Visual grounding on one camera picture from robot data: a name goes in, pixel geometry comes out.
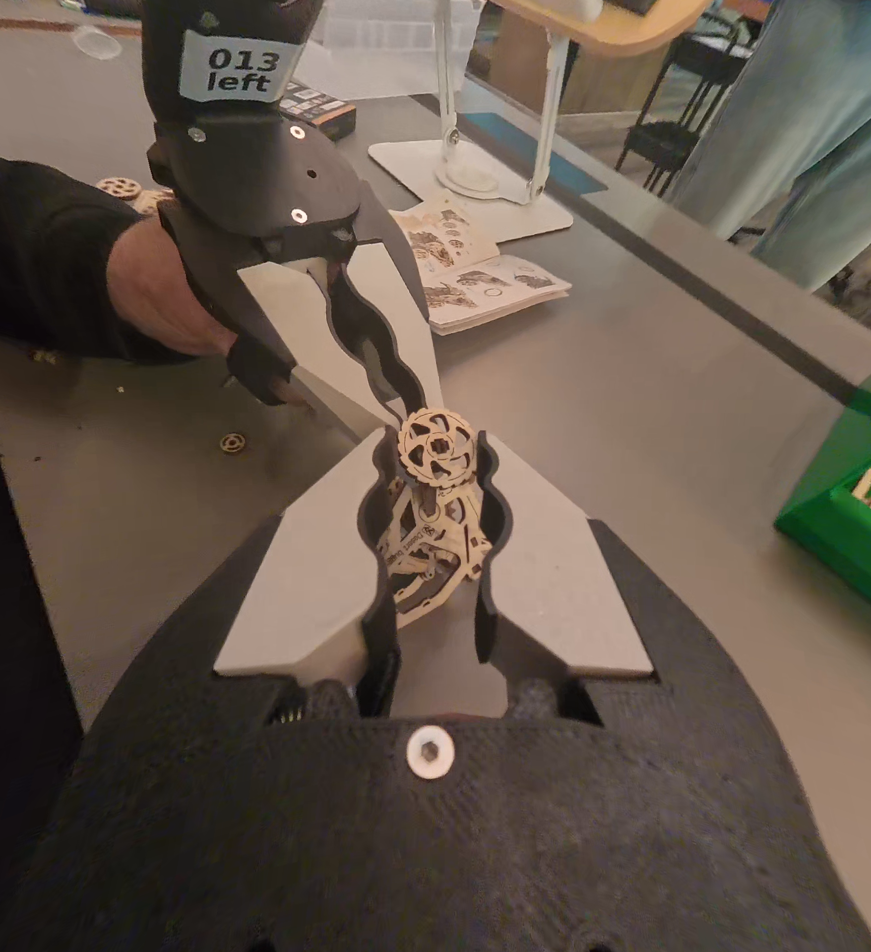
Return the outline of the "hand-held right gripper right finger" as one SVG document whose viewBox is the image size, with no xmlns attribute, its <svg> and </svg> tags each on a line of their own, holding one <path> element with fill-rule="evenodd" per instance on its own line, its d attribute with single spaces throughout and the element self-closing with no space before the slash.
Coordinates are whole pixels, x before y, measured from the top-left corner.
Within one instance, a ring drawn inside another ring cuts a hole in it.
<svg viewBox="0 0 871 952">
<path fill-rule="evenodd" d="M 477 659 L 507 681 L 642 679 L 655 668 L 586 513 L 496 436 L 477 437 Z"/>
</svg>

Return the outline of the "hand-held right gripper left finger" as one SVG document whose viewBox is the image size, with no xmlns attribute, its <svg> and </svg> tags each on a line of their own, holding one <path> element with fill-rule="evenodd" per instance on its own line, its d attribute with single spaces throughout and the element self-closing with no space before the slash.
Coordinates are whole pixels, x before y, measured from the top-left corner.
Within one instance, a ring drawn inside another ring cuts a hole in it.
<svg viewBox="0 0 871 952">
<path fill-rule="evenodd" d="M 378 545 L 393 516 L 395 437 L 372 432 L 284 510 L 215 674 L 334 681 L 362 716 L 390 713 L 400 649 Z"/>
</svg>

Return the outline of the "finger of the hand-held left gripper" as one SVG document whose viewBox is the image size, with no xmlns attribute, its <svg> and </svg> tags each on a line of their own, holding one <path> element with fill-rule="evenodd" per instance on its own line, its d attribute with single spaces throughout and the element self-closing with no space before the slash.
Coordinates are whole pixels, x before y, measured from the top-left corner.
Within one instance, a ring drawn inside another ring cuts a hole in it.
<svg viewBox="0 0 871 952">
<path fill-rule="evenodd" d="M 291 385 L 324 422 L 354 441 L 396 427 L 394 409 L 373 392 L 366 367 L 331 325 L 326 261 L 267 261 L 240 268 L 239 278 L 295 360 Z"/>
<path fill-rule="evenodd" d="M 442 404 L 429 320 L 385 244 L 358 244 L 338 270 L 338 335 L 381 403 L 415 413 Z"/>
</svg>

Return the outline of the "wooden buggy model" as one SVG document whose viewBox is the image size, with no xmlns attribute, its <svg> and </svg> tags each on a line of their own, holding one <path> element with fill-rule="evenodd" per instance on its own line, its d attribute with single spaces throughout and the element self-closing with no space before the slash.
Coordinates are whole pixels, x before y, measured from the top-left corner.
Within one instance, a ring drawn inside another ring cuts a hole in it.
<svg viewBox="0 0 871 952">
<path fill-rule="evenodd" d="M 437 610 L 465 581 L 478 581 L 492 545 L 480 526 L 482 490 L 475 479 L 435 491 L 427 514 L 421 487 L 389 483 L 392 516 L 377 550 L 389 574 L 396 627 Z"/>
</svg>

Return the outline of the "thick wooden wheel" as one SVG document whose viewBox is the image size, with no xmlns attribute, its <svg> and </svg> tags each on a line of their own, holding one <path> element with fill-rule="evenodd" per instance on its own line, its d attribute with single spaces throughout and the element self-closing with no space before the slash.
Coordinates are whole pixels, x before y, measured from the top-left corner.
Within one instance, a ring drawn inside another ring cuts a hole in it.
<svg viewBox="0 0 871 952">
<path fill-rule="evenodd" d="M 477 434 L 453 411 L 423 409 L 403 423 L 397 452 L 411 479 L 440 490 L 452 489 L 476 472 Z"/>
</svg>

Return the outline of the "person's left hand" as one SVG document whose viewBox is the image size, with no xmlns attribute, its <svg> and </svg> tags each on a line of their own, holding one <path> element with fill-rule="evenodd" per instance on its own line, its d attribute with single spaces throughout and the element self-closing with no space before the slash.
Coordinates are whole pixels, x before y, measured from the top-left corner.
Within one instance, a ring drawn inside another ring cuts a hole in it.
<svg viewBox="0 0 871 952">
<path fill-rule="evenodd" d="M 192 293 L 177 246 L 156 216 L 120 235 L 109 254 L 106 279 L 120 319 L 170 351 L 226 357 L 237 342 Z"/>
</svg>

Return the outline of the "black cardboard box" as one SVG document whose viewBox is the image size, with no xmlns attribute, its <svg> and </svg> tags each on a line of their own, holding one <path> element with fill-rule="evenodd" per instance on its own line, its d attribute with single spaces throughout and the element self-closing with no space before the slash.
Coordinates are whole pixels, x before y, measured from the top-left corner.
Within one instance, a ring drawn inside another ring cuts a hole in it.
<svg viewBox="0 0 871 952">
<path fill-rule="evenodd" d="M 355 103 L 293 80 L 284 89 L 279 108 L 292 123 L 311 126 L 333 142 L 349 137 L 357 128 Z"/>
</svg>

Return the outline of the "instruction booklet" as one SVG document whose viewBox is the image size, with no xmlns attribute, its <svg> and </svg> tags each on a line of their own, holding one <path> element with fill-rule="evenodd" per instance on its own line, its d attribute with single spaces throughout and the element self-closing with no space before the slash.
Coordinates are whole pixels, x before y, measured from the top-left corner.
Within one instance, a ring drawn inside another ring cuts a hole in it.
<svg viewBox="0 0 871 952">
<path fill-rule="evenodd" d="M 390 214 L 417 261 L 436 334 L 485 325 L 572 291 L 544 268 L 502 254 L 448 191 Z"/>
</svg>

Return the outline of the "white book stand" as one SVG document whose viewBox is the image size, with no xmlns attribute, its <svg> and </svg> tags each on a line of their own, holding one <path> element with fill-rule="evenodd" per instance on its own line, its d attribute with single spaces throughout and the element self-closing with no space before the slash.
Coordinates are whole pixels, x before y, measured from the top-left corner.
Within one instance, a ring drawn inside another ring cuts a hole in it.
<svg viewBox="0 0 871 952">
<path fill-rule="evenodd" d="M 603 11 L 600 1 L 546 2 L 543 12 L 565 26 L 546 28 L 546 83 L 534 164 L 524 180 L 486 149 L 462 139 L 454 101 L 450 52 L 453 14 L 449 1 L 432 2 L 440 137 L 437 140 L 382 142 L 368 155 L 413 195 L 434 197 L 441 188 L 457 197 L 464 211 L 494 242 L 561 232 L 572 226 L 572 213 L 545 196 L 569 47 L 579 43 Z"/>
</svg>

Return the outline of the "clear plastic drawer cabinet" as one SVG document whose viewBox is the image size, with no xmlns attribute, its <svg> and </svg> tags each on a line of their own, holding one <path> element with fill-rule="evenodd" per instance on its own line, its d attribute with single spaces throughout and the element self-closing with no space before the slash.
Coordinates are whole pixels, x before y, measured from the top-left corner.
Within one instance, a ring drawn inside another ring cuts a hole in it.
<svg viewBox="0 0 871 952">
<path fill-rule="evenodd" d="M 348 101 L 437 93 L 436 5 L 325 2 L 295 80 Z"/>
</svg>

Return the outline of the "clear plastic cup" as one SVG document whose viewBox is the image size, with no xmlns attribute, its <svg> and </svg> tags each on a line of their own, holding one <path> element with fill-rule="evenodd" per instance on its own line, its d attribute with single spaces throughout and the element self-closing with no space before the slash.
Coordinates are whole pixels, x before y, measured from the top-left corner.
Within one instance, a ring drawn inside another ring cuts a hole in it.
<svg viewBox="0 0 871 952">
<path fill-rule="evenodd" d="M 103 30 L 92 26 L 76 27 L 72 33 L 72 42 L 85 55 L 99 61 L 107 62 L 118 58 L 122 54 L 120 41 Z"/>
</svg>

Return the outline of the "green plastic bin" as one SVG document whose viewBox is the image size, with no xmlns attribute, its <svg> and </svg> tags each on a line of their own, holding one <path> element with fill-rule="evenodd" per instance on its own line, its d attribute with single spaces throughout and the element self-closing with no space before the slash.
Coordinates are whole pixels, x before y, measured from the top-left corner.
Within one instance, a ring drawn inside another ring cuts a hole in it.
<svg viewBox="0 0 871 952">
<path fill-rule="evenodd" d="M 846 404 L 775 528 L 871 603 L 871 510 L 852 495 L 871 468 L 871 375 Z"/>
</svg>

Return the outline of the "black metal stool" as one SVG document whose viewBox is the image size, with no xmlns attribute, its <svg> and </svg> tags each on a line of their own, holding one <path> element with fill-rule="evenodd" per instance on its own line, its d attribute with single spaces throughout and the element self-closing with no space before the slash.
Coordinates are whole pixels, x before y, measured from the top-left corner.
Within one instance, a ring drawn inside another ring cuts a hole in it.
<svg viewBox="0 0 871 952">
<path fill-rule="evenodd" d="M 651 169 L 644 189 L 658 198 L 664 197 L 737 82 L 750 54 L 751 50 L 739 42 L 734 32 L 690 32 L 675 40 L 640 113 L 627 131 L 616 171 L 621 171 L 629 156 L 645 160 Z M 684 74 L 693 85 L 678 115 L 662 118 L 654 112 L 654 105 L 671 74 Z"/>
</svg>

